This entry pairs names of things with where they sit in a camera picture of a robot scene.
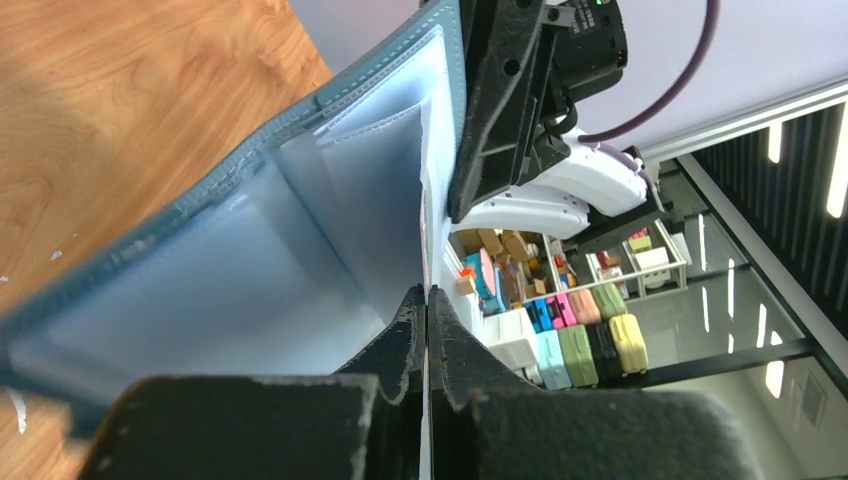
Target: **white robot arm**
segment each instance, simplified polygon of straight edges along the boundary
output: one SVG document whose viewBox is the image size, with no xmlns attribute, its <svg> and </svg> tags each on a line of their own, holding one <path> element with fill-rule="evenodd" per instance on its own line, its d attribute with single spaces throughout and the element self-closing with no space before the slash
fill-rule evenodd
<svg viewBox="0 0 848 480">
<path fill-rule="evenodd" d="M 575 128 L 562 136 L 566 148 L 561 151 L 569 152 L 565 158 L 528 183 L 475 205 L 453 230 L 502 228 L 575 239 L 599 218 L 626 216 L 651 200 L 653 184 L 638 158 L 580 143 L 582 134 Z"/>
</svg>

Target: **blue toy suitcase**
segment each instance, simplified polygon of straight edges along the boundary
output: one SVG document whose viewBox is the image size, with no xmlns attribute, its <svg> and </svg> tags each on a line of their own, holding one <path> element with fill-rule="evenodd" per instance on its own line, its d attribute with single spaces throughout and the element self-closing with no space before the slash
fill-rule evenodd
<svg viewBox="0 0 848 480">
<path fill-rule="evenodd" d="M 562 348 L 556 331 L 536 335 L 539 343 L 539 375 L 548 390 L 571 388 L 571 378 L 565 369 Z"/>
<path fill-rule="evenodd" d="M 539 323 L 539 318 L 536 317 L 536 309 L 533 304 L 525 303 L 524 310 L 527 310 L 527 316 L 530 317 L 530 323 L 533 325 L 533 330 L 536 333 L 542 333 L 542 325 Z"/>
<path fill-rule="evenodd" d="M 535 317 L 539 324 L 539 330 L 547 332 L 554 329 L 553 320 L 548 313 L 548 304 L 545 299 L 534 300 L 524 305 L 528 312 L 533 312 L 531 318 Z"/>
<path fill-rule="evenodd" d="M 506 292 L 504 291 L 503 274 L 501 274 L 500 267 L 495 267 L 495 295 L 483 300 L 483 315 L 488 317 L 489 315 L 504 313 L 506 305 L 509 305 L 509 301 L 506 299 Z"/>
</svg>

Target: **white wall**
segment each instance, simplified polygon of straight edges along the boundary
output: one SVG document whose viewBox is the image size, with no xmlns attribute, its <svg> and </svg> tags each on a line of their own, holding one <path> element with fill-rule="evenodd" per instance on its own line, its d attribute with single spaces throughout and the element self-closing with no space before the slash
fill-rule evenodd
<svg viewBox="0 0 848 480">
<path fill-rule="evenodd" d="M 687 391 L 705 393 L 726 405 L 735 415 L 757 461 L 769 480 L 803 478 L 799 461 L 783 440 L 777 426 L 766 414 L 745 372 L 732 372 L 659 387 L 652 391 Z"/>
<path fill-rule="evenodd" d="M 389 36 L 418 9 L 418 0 L 289 0 L 335 73 Z"/>
<path fill-rule="evenodd" d="M 330 68 L 339 72 L 389 35 L 418 0 L 289 0 Z M 683 70 L 705 0 L 619 0 L 630 62 L 621 83 L 580 103 L 587 132 L 614 127 L 653 103 Z M 702 70 L 654 120 L 612 142 L 648 148 L 848 74 L 848 2 L 724 0 Z"/>
<path fill-rule="evenodd" d="M 766 367 L 761 367 L 749 370 L 749 380 L 765 405 L 768 415 L 800 460 L 805 478 L 848 474 L 848 401 L 836 389 L 819 363 L 813 358 L 786 363 L 779 399 L 774 398 L 765 386 L 765 369 Z M 796 416 L 793 412 L 793 403 L 794 408 L 798 406 L 792 395 L 793 384 L 803 389 L 808 374 L 815 377 L 827 396 L 818 429 L 803 415 Z"/>
</svg>

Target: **light blue toy suitcase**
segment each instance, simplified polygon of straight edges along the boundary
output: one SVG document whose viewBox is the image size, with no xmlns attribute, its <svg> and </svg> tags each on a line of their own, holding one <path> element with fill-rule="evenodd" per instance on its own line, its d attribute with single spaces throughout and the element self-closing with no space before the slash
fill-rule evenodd
<svg viewBox="0 0 848 480">
<path fill-rule="evenodd" d="M 548 390 L 571 388 L 571 378 L 565 369 L 559 335 L 555 330 L 536 335 L 539 344 L 539 375 Z"/>
</svg>

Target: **yellow toy suitcase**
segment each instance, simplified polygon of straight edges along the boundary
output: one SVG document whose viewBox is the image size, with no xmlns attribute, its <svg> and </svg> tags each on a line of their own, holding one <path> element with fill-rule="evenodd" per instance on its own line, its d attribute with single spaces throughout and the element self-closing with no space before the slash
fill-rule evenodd
<svg viewBox="0 0 848 480">
<path fill-rule="evenodd" d="M 645 348 L 645 339 L 642 338 L 642 331 L 639 329 L 636 317 L 630 313 L 612 317 L 610 333 L 615 349 L 618 351 L 624 375 L 645 373 L 648 370 L 648 350 Z"/>
</svg>

